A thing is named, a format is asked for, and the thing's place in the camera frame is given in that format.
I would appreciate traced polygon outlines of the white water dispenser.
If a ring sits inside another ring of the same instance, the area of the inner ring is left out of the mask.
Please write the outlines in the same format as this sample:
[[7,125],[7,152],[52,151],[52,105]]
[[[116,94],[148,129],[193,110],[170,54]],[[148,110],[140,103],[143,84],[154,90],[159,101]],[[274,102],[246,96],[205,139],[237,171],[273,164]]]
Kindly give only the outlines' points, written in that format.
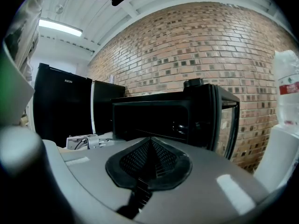
[[253,176],[271,193],[287,184],[299,164],[299,129],[271,129],[263,157]]

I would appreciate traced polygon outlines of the ceiling tube lamp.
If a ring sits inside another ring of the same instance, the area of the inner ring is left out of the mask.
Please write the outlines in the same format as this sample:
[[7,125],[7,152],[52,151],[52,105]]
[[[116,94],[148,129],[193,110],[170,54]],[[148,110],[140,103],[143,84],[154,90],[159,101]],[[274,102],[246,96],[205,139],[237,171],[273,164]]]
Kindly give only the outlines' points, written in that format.
[[39,26],[40,27],[44,27],[44,28],[49,28],[49,29],[53,29],[53,30],[57,30],[60,32],[64,32],[64,33],[68,33],[77,37],[80,37],[82,35],[82,31],[77,29],[77,28],[72,28],[60,23],[56,23],[53,21],[48,21],[48,20],[44,20],[44,19],[40,19],[39,20]]

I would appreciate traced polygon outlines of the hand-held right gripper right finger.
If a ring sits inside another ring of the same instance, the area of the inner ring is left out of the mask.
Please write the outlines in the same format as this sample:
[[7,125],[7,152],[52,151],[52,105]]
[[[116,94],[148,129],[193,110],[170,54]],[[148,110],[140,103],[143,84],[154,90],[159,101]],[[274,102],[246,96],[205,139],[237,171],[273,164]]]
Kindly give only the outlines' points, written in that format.
[[163,138],[159,141],[184,152],[192,170],[176,188],[153,192],[135,217],[138,223],[226,223],[253,210],[269,195],[252,174],[213,151]]

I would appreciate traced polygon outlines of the clear water jug red label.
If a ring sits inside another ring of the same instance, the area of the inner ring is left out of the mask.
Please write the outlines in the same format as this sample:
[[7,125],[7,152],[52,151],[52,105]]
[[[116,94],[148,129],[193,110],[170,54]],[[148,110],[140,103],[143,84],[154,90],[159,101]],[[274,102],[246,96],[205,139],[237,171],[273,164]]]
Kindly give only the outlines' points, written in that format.
[[275,52],[274,78],[277,86],[279,124],[291,133],[299,132],[299,56],[292,50]]

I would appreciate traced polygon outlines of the black mini fridge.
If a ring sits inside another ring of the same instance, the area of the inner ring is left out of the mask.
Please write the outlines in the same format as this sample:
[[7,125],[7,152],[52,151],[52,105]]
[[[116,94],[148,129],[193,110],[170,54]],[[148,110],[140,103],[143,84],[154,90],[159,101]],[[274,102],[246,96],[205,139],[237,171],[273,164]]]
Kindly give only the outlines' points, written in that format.
[[40,63],[33,95],[36,133],[66,146],[70,136],[91,134],[92,80]]

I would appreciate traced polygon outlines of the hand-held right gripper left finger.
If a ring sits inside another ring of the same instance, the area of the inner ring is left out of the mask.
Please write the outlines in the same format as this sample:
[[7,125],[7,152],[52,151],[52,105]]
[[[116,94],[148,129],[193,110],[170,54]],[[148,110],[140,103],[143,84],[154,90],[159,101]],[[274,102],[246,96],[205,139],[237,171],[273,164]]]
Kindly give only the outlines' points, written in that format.
[[131,190],[117,187],[106,172],[110,156],[133,146],[141,138],[93,150],[60,153],[44,142],[55,180],[71,207],[83,213],[115,213],[128,203]]

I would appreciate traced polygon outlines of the black round knob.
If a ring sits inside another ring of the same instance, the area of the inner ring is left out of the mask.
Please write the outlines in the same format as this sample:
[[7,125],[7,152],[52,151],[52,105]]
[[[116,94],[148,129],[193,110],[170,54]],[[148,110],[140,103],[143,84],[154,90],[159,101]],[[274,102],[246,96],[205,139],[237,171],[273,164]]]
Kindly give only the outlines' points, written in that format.
[[195,87],[195,86],[201,86],[204,84],[204,81],[202,78],[194,78],[194,79],[189,79],[184,81],[183,85],[184,88],[190,88],[190,87]]

